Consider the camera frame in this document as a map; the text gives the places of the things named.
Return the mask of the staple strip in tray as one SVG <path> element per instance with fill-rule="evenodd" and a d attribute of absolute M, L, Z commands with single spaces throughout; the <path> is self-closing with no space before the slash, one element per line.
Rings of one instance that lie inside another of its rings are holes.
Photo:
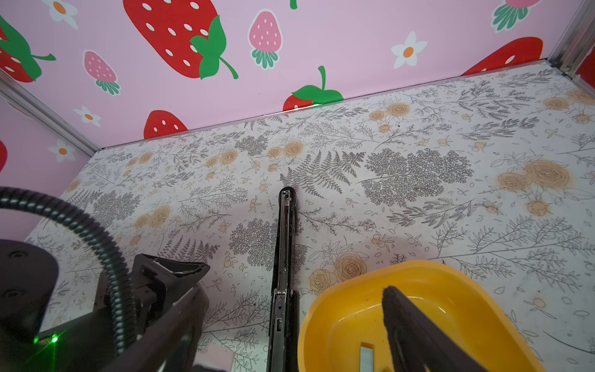
<path fill-rule="evenodd" d="M 373 346 L 362 343 L 359 349 L 359 372 L 374 372 Z"/>

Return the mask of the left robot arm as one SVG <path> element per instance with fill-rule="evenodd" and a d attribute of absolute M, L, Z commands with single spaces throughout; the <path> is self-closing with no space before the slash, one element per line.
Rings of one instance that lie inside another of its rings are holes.
<path fill-rule="evenodd" d="M 209 265 L 139 254 L 131 273 L 136 342 L 117 355 L 100 277 L 93 312 L 45 332 L 40 327 L 59 267 L 45 250 L 1 241 L 3 371 L 204 371 L 196 360 L 209 300 L 199 284 Z"/>

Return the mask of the yellow plastic tray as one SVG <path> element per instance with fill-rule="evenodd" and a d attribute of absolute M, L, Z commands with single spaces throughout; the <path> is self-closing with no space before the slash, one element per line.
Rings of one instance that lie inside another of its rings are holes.
<path fill-rule="evenodd" d="M 442 263 L 400 263 L 328 287 L 297 342 L 301 371 L 541 371 L 497 302 Z"/>

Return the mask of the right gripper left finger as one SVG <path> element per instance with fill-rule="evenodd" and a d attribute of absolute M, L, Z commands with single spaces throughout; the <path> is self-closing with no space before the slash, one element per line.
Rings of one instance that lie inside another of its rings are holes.
<path fill-rule="evenodd" d="M 104 371 L 191 371 L 209 300 L 196 285 Z"/>

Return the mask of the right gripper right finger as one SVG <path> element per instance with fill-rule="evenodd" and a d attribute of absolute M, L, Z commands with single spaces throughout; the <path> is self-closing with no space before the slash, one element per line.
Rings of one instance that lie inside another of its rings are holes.
<path fill-rule="evenodd" d="M 384 288 L 384 326 L 396 371 L 484 371 L 399 289 Z"/>

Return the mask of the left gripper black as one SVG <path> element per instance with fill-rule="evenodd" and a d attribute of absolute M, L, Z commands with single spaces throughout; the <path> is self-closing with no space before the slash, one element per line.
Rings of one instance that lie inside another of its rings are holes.
<path fill-rule="evenodd" d="M 96 294 L 95 341 L 132 344 L 133 334 L 173 331 L 181 326 L 181 343 L 196 344 L 209 300 L 200 280 L 210 266 L 139 254 L 128 271 L 121 253 L 100 254 L 104 268 Z"/>

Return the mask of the long black stapler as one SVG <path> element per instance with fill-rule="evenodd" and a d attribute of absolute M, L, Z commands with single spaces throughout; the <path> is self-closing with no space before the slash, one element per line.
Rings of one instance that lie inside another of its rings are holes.
<path fill-rule="evenodd" d="M 299 294 L 294 290 L 297 200 L 292 187 L 279 193 L 277 242 L 271 288 L 267 371 L 298 370 Z"/>

